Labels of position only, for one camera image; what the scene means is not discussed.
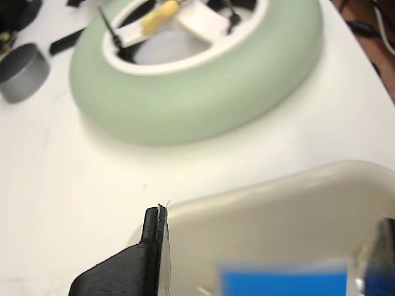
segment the yellow object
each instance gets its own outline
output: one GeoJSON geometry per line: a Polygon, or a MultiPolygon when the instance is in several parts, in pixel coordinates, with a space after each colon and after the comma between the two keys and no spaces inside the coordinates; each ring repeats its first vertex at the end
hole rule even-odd
{"type": "Polygon", "coordinates": [[[6,32],[1,34],[1,39],[3,39],[3,41],[8,41],[8,39],[10,39],[10,34],[6,32]]]}
{"type": "Polygon", "coordinates": [[[180,5],[176,0],[164,2],[157,10],[147,14],[141,22],[143,35],[150,35],[155,32],[164,22],[173,17],[180,10],[180,5]]]}

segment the white surface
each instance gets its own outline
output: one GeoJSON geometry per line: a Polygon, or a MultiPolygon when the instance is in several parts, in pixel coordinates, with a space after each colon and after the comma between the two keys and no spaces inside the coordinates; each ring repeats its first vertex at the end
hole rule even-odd
{"type": "MultiPolygon", "coordinates": [[[[111,23],[112,27],[118,28],[126,17],[130,15],[130,12],[134,11],[144,1],[145,0],[132,1],[127,5],[114,18],[111,23]]],[[[208,50],[189,56],[186,59],[178,59],[177,61],[160,65],[131,64],[122,60],[117,55],[118,50],[115,47],[109,32],[104,34],[102,53],[111,66],[128,75],[157,76],[177,72],[186,68],[196,67],[214,59],[220,54],[223,54],[247,38],[261,23],[262,19],[266,15],[267,8],[267,0],[258,1],[257,7],[251,17],[236,26],[233,34],[227,35],[226,32],[229,27],[228,19],[215,13],[202,3],[201,0],[192,0],[187,2],[185,5],[182,5],[181,10],[177,15],[174,16],[174,18],[166,25],[159,28],[159,31],[155,32],[155,34],[157,35],[166,30],[180,29],[180,27],[182,27],[184,31],[191,33],[201,41],[205,41],[211,45],[208,50]]],[[[148,38],[141,32],[141,21],[142,19],[116,30],[117,34],[121,37],[121,40],[125,43],[125,46],[140,43],[148,38]]],[[[176,44],[175,46],[179,46],[181,47],[181,51],[189,53],[187,45],[176,44]]]]}
{"type": "MultiPolygon", "coordinates": [[[[51,42],[89,12],[46,0],[19,43],[51,42]]],[[[0,100],[0,295],[67,295],[82,271],[127,246],[144,211],[339,160],[395,169],[395,110],[328,0],[325,47],[314,74],[284,103],[210,141],[153,149],[95,136],[68,85],[72,50],[50,60],[30,99],[0,100]]]]}
{"type": "Polygon", "coordinates": [[[395,217],[395,173],[362,162],[178,204],[168,218],[170,295],[217,290],[220,269],[328,272],[348,263],[347,296],[358,296],[384,217],[395,217]]]}

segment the black wire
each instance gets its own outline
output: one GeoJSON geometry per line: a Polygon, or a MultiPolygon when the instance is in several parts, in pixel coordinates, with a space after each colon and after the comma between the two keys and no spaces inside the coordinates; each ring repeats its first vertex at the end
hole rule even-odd
{"type": "MultiPolygon", "coordinates": [[[[383,40],[381,34],[369,23],[361,22],[359,20],[346,20],[346,23],[351,31],[357,35],[383,40]]],[[[388,42],[390,45],[395,46],[395,43],[391,40],[388,40],[388,42]]]]}
{"type": "Polygon", "coordinates": [[[228,34],[232,33],[233,28],[237,26],[241,22],[241,17],[238,15],[235,11],[235,8],[233,7],[233,4],[230,2],[230,0],[222,0],[222,3],[225,7],[229,8],[231,15],[229,17],[229,28],[228,28],[228,34]]]}
{"type": "Polygon", "coordinates": [[[388,17],[388,14],[386,14],[386,12],[384,11],[384,9],[375,1],[373,0],[369,0],[370,3],[373,4],[373,6],[375,6],[381,13],[381,15],[383,16],[383,19],[387,22],[389,28],[395,32],[395,24],[392,22],[391,18],[388,17]]]}

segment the white inner ring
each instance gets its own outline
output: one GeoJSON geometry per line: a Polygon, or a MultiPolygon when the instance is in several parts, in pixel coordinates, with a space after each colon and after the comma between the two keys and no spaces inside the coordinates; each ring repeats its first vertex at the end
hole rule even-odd
{"type": "MultiPolygon", "coordinates": [[[[111,22],[112,27],[118,28],[122,24],[122,22],[136,8],[138,8],[140,5],[142,5],[142,3],[146,1],[147,0],[132,1],[124,9],[122,9],[120,13],[113,19],[113,21],[111,22]]],[[[223,54],[224,52],[228,51],[232,47],[236,46],[238,43],[242,42],[244,38],[247,38],[264,18],[268,7],[268,1],[269,0],[257,0],[256,9],[254,13],[251,15],[251,18],[249,20],[241,22],[240,25],[238,25],[234,29],[234,32],[232,34],[219,36],[217,39],[211,42],[210,48],[183,60],[178,60],[175,62],[159,64],[159,65],[138,65],[138,64],[132,64],[126,62],[118,57],[117,48],[114,46],[109,32],[106,32],[104,34],[103,42],[102,42],[102,52],[105,59],[108,61],[108,63],[111,66],[128,75],[158,76],[158,75],[164,75],[168,73],[185,70],[187,68],[195,67],[214,59],[220,54],[223,54]]],[[[167,30],[169,26],[173,28],[178,27],[178,29],[180,29],[180,26],[177,26],[177,16],[175,16],[175,19],[176,20],[174,22],[165,25],[162,29],[160,29],[160,31],[167,30]]],[[[141,31],[140,21],[141,19],[128,25],[129,30],[131,32],[130,34],[134,35],[131,37],[134,40],[134,42],[131,42],[132,44],[138,43],[139,39],[141,38],[141,36],[139,36],[139,33],[141,31]]]]}

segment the white table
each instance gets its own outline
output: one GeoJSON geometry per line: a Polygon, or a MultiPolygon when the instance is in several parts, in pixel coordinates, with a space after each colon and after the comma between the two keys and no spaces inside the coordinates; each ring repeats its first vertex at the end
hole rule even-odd
{"type": "MultiPolygon", "coordinates": [[[[19,43],[51,42],[96,10],[46,0],[19,43]]],[[[341,160],[395,170],[395,109],[329,0],[314,73],[260,120],[181,147],[148,148],[95,136],[68,84],[72,50],[50,59],[27,101],[0,100],[0,296],[67,295],[73,279],[128,245],[144,211],[341,160]]]]}

